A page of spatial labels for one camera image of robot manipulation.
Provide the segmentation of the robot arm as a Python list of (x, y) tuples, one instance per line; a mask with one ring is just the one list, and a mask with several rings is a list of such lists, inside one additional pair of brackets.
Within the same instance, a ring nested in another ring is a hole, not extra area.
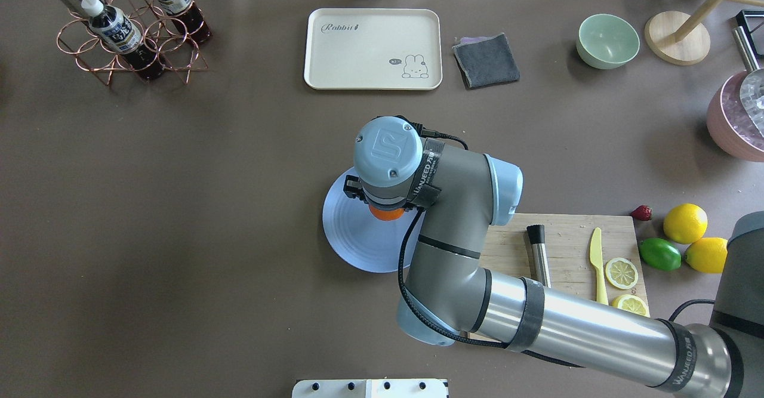
[(399, 117), (358, 132), (344, 191), (383, 211), (423, 217), (399, 291), (399, 327), (420, 341), (483, 336), (499, 347), (583, 366), (682, 397), (762, 396), (762, 213), (742, 216), (708, 325), (682, 326), (573, 297), (479, 264), (491, 225), (513, 218), (519, 168), (423, 138)]

